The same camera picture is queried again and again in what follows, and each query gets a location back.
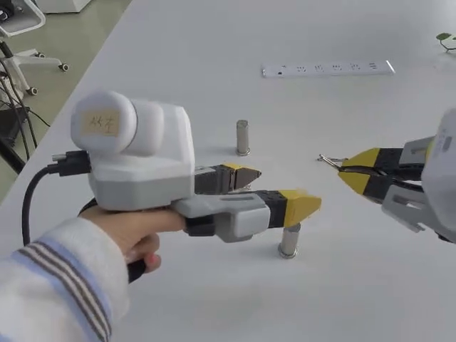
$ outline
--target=metal peg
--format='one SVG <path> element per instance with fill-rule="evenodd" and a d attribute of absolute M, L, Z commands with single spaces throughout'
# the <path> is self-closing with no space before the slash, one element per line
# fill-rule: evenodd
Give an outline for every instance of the metal peg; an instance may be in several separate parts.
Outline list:
<path fill-rule="evenodd" d="M 236 123 L 237 148 L 236 153 L 241 157 L 250 153 L 249 148 L 249 121 L 239 120 Z"/>
<path fill-rule="evenodd" d="M 336 170 L 341 171 L 341 165 L 343 162 L 348 160 L 347 158 L 329 158 L 325 155 L 320 155 L 317 162 L 325 162 L 326 164 L 334 167 Z"/>
<path fill-rule="evenodd" d="M 293 259 L 298 254 L 298 240 L 301 224 L 284 228 L 282 241 L 279 245 L 280 256 L 284 259 Z"/>

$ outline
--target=green leaf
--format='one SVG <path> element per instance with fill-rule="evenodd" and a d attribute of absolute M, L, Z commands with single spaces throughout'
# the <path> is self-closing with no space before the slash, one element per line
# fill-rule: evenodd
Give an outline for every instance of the green leaf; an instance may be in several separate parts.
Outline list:
<path fill-rule="evenodd" d="M 445 39 L 448 39 L 449 37 L 451 37 L 452 34 L 451 33 L 441 33 L 439 34 L 436 38 L 439 40 L 439 41 L 444 41 Z"/>

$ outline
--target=power strip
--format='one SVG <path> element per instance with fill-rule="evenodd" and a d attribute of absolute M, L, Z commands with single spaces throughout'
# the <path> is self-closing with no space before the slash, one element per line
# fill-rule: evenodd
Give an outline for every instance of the power strip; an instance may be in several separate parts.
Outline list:
<path fill-rule="evenodd" d="M 285 78 L 299 76 L 361 76 L 390 75 L 395 71 L 389 61 L 344 62 L 344 63 L 303 63 L 296 65 L 263 66 L 265 78 Z"/>

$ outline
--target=chair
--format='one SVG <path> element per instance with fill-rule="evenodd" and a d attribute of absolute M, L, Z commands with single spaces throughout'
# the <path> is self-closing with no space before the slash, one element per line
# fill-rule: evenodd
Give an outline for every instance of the chair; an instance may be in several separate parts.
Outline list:
<path fill-rule="evenodd" d="M 21 33 L 36 30 L 46 22 L 43 12 L 32 2 L 32 0 L 13 0 L 14 6 L 18 9 L 14 16 L 0 24 L 0 37 L 10 38 Z M 2 61 L 11 72 L 22 90 L 29 95 L 36 95 L 38 90 L 31 87 L 22 73 L 22 65 L 34 65 L 43 67 L 58 67 L 62 71 L 69 69 L 67 64 L 57 58 L 47 58 L 36 49 L 12 53 L 5 41 L 0 41 L 0 51 L 4 54 Z"/>

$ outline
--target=white chair leg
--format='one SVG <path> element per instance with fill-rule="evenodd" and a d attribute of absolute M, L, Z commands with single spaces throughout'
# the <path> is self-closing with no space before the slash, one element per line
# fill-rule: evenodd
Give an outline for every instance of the white chair leg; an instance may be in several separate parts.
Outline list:
<path fill-rule="evenodd" d="M 60 66 L 62 64 L 57 58 L 14 56 L 14 59 L 19 65 L 24 64 L 28 66 Z"/>
<path fill-rule="evenodd" d="M 27 83 L 26 77 L 24 73 L 22 73 L 21 68 L 19 68 L 19 64 L 16 62 L 16 58 L 5 58 L 4 62 L 6 67 L 9 71 L 13 71 L 13 75 L 11 77 L 19 81 L 19 85 L 22 91 L 30 89 L 29 84 Z"/>
<path fill-rule="evenodd" d="M 32 49 L 27 50 L 27 51 L 21 51 L 21 52 L 15 53 L 14 55 L 15 56 L 30 57 L 30 56 L 35 56 L 36 54 L 38 54 L 38 51 L 35 48 L 32 48 Z"/>

